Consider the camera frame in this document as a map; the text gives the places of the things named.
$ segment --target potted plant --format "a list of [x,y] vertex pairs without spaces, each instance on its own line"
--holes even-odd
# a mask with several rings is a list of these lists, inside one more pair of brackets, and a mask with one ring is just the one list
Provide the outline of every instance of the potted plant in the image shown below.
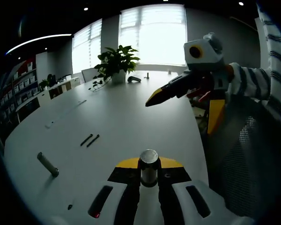
[[44,79],[42,80],[41,83],[39,83],[39,86],[41,87],[42,90],[46,90],[49,86],[49,82],[46,79]]
[[98,79],[98,81],[93,82],[93,87],[104,86],[110,79],[113,84],[124,83],[126,73],[134,71],[135,61],[140,60],[140,58],[134,56],[133,52],[137,52],[137,50],[131,46],[123,47],[120,45],[117,50],[108,47],[106,49],[108,51],[98,55],[102,63],[94,67],[98,70],[99,75],[93,78]]

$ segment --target silver cylinder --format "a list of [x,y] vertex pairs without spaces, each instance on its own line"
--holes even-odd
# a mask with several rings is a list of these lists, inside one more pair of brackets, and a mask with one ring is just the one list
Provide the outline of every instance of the silver cylinder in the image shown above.
[[141,183],[153,187],[157,183],[158,154],[155,150],[147,149],[140,155]]
[[52,174],[53,177],[57,177],[59,171],[56,167],[54,167],[47,158],[43,155],[42,152],[38,153],[37,159],[43,164],[43,166]]

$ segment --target window blind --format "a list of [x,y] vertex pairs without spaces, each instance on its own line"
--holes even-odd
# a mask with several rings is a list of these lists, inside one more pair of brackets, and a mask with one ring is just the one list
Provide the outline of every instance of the window blind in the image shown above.
[[160,4],[124,10],[119,39],[121,45],[139,50],[141,64],[185,65],[185,9]]
[[101,28],[102,19],[74,34],[72,41],[73,74],[101,63],[97,57],[101,54]]

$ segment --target small plant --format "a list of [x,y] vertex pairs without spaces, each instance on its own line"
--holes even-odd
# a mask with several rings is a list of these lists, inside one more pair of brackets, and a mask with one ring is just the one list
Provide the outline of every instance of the small plant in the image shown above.
[[131,46],[120,45],[117,50],[107,47],[106,49],[108,51],[98,55],[102,63],[94,67],[99,72],[99,75],[93,78],[97,79],[93,82],[93,87],[97,87],[96,89],[104,86],[120,70],[124,70],[125,73],[135,71],[136,62],[134,60],[140,60],[140,58],[134,57],[133,52],[137,52],[137,50]]
[[46,79],[44,79],[42,80],[41,83],[39,83],[39,86],[44,90],[45,87],[49,86],[49,82]]

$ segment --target office desk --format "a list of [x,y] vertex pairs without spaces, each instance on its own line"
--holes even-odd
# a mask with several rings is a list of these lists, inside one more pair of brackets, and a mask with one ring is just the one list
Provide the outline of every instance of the office desk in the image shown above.
[[18,122],[20,123],[27,116],[33,113],[37,108],[46,105],[51,99],[58,95],[70,90],[80,84],[79,77],[71,78],[70,80],[60,82],[47,90],[38,93],[35,96],[30,97],[22,104],[20,104],[15,112],[17,113]]
[[[138,74],[143,78],[147,73]],[[80,224],[94,224],[87,214],[92,204],[88,195],[107,181],[120,161],[138,157],[146,149],[177,160],[192,180],[208,184],[204,150],[188,99],[172,98],[145,107],[151,94],[177,74],[152,71],[149,76],[141,83],[113,86],[110,82],[95,92],[88,90],[92,82],[84,83],[40,107],[10,134],[5,143],[8,174],[42,222],[53,224],[60,217],[65,221],[75,217]],[[86,102],[49,129],[45,127],[83,100]],[[100,137],[90,147],[80,147],[90,133]],[[59,169],[57,178],[37,160],[39,152]],[[140,197],[134,224],[160,224],[158,186],[141,186]],[[73,211],[67,210],[69,204],[73,204]]]

